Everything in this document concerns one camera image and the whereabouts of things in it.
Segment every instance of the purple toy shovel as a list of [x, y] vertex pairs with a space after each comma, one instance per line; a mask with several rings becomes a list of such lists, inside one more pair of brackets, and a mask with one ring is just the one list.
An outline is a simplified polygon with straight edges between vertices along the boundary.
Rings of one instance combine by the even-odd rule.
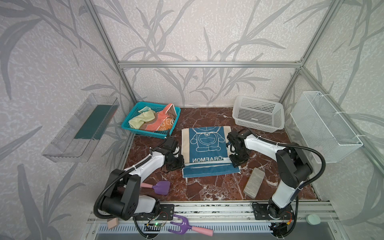
[[203, 227], [195, 227], [195, 226], [189, 225], [188, 219], [186, 217], [179, 216], [176, 214], [174, 214], [173, 216], [178, 217], [178, 218], [182, 219], [183, 221], [182, 222], [170, 222], [173, 225], [180, 226], [180, 231], [168, 229], [168, 231], [171, 233], [184, 234], [188, 231], [188, 229], [191, 229], [192, 231], [202, 233], [202, 234], [205, 234], [205, 235], [208, 235], [211, 237], [214, 234], [214, 231], [212, 229], [207, 229], [207, 228], [203, 228]]
[[167, 195], [169, 192], [170, 181], [160, 181], [156, 185], [142, 182], [140, 187], [153, 188], [156, 194]]

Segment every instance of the white basket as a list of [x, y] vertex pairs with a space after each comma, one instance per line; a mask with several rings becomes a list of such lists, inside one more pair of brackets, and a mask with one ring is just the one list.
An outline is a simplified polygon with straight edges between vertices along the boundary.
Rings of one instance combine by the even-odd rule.
[[237, 96], [232, 117], [237, 125], [265, 132], [284, 128], [283, 105], [260, 98]]
[[322, 153], [326, 162], [338, 162], [362, 146], [340, 112], [319, 91], [303, 92], [291, 116], [308, 147]]

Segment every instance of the pink fork handle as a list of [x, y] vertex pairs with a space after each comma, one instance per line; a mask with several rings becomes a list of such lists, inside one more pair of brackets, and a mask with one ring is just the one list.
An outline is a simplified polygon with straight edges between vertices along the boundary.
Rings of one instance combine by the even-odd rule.
[[148, 183], [145, 183], [145, 182], [142, 182], [141, 184], [140, 184], [140, 187], [146, 187], [146, 188], [152, 188], [152, 184], [148, 184]]
[[198, 232], [198, 233], [202, 233], [202, 234], [205, 234], [205, 235], [208, 235], [208, 236], [211, 236], [211, 237], [214, 234], [214, 231], [212, 229], [207, 229], [207, 228], [203, 228], [203, 227], [192, 226], [192, 231], [195, 231], [195, 232]]

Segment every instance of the orange towel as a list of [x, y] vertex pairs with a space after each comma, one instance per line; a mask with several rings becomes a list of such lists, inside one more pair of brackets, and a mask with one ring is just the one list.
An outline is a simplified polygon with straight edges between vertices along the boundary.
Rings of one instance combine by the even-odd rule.
[[155, 113], [155, 119], [141, 125], [140, 130], [155, 132], [171, 129], [176, 119], [175, 106], [170, 103], [160, 112]]

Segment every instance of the doraemon towel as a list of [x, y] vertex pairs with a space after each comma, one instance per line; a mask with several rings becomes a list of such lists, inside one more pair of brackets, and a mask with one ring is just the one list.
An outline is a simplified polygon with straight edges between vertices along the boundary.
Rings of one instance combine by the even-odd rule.
[[183, 177], [205, 177], [240, 172], [228, 155], [227, 135], [230, 126], [185, 128], [181, 131]]

